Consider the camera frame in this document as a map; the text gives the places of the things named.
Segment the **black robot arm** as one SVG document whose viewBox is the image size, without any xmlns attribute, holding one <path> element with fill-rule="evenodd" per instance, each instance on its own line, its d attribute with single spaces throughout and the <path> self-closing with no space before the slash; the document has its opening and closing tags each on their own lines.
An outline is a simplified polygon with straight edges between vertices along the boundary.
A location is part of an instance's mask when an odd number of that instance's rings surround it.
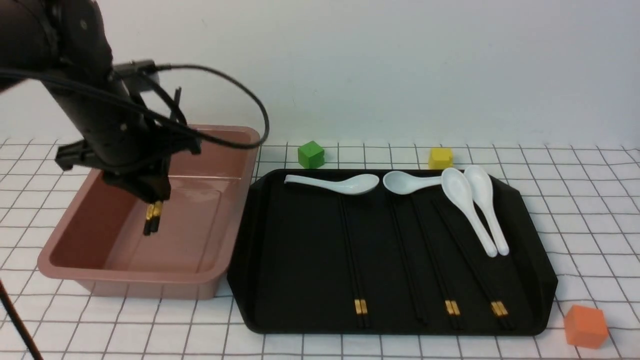
<svg viewBox="0 0 640 360">
<path fill-rule="evenodd" d="M 1 2 L 1 90 L 41 82 L 82 136 L 58 148 L 57 166 L 99 170 L 106 184 L 148 204 L 170 198 L 172 155 L 201 153 L 198 139 L 178 132 L 182 111 L 174 107 L 164 125 L 142 99 L 159 89 L 144 74 L 152 65 L 114 64 L 94 0 Z"/>
</svg>

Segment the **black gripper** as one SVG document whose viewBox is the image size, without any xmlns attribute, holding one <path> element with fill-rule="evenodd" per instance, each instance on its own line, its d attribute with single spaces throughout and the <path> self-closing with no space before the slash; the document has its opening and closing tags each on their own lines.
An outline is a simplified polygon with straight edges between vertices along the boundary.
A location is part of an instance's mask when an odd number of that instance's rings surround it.
<svg viewBox="0 0 640 360">
<path fill-rule="evenodd" d="M 135 112 L 114 107 L 69 107 L 64 112 L 83 139 L 58 148 L 57 165 L 64 171 L 78 166 L 101 170 L 106 185 L 147 204 L 170 199 L 169 169 L 174 154 L 202 152 L 198 139 Z"/>
</svg>

